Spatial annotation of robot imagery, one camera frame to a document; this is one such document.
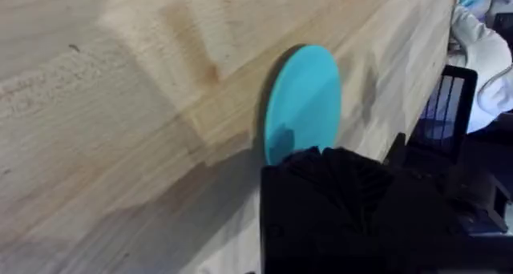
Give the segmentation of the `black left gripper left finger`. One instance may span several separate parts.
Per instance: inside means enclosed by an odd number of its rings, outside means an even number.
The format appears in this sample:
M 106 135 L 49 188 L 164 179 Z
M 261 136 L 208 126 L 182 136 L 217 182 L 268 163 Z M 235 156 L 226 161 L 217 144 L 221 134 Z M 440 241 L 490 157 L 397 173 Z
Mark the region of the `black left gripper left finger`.
M 360 155 L 316 147 L 280 165 L 281 273 L 362 273 Z

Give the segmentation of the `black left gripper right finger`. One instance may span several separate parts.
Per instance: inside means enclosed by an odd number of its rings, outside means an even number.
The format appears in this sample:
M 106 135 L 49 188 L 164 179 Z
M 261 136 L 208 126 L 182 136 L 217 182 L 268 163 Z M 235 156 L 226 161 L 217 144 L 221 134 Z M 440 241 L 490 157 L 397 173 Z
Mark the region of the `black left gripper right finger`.
M 383 273 L 386 256 L 378 245 L 382 233 L 376 212 L 394 176 L 372 159 L 344 148 L 322 152 L 327 176 L 324 178 L 329 200 L 343 211 L 345 224 L 334 236 L 334 257 L 348 273 Z

